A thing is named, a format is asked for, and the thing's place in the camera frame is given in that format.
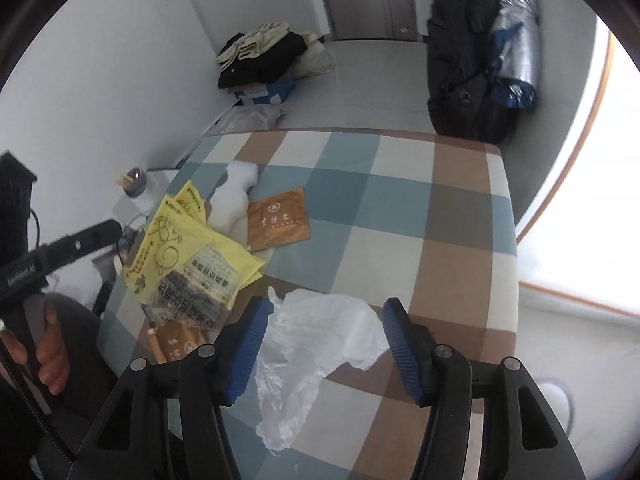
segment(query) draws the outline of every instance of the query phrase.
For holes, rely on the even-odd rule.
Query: human hand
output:
[[[53,395],[58,395],[69,379],[70,366],[65,342],[62,339],[62,329],[56,311],[49,301],[45,304],[45,319],[47,326],[44,337],[36,348],[36,359],[40,363],[38,378],[42,384],[49,387]],[[27,363],[27,351],[11,331],[3,330],[0,332],[0,338],[16,364]],[[2,376],[9,383],[11,382],[4,369]]]

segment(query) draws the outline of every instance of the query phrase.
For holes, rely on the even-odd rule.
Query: yellow plastic bag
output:
[[[214,330],[238,292],[261,277],[264,262],[202,221],[204,204],[191,182],[176,199],[162,199],[125,282],[152,323],[180,319]]]

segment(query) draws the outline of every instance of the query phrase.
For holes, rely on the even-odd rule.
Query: black pants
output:
[[[70,362],[68,383],[50,421],[71,450],[77,452],[117,377],[95,345],[100,319],[61,294],[51,294],[49,299],[56,308]],[[70,465],[47,436],[38,445],[36,459],[46,480],[64,480],[68,475]]]

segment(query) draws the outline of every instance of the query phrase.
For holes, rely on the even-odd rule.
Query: person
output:
[[[96,348],[99,317],[61,294],[44,297],[43,315],[44,336],[36,346],[38,380],[56,398],[55,405],[50,407],[51,414],[47,415],[49,421],[71,450],[77,452],[117,377]],[[11,331],[2,330],[0,338],[16,364],[27,362],[26,348]],[[6,371],[3,369],[1,373],[4,379],[0,380],[0,448],[8,450],[5,441],[13,441],[14,454],[21,460],[36,457],[45,480],[65,479],[70,465],[37,426]]]

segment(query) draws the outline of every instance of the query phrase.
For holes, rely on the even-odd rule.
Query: brown paper packet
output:
[[[247,209],[250,251],[301,242],[311,238],[301,187],[252,202]]]
[[[169,321],[147,333],[149,344],[159,363],[178,361],[206,343],[201,330],[180,321]]]

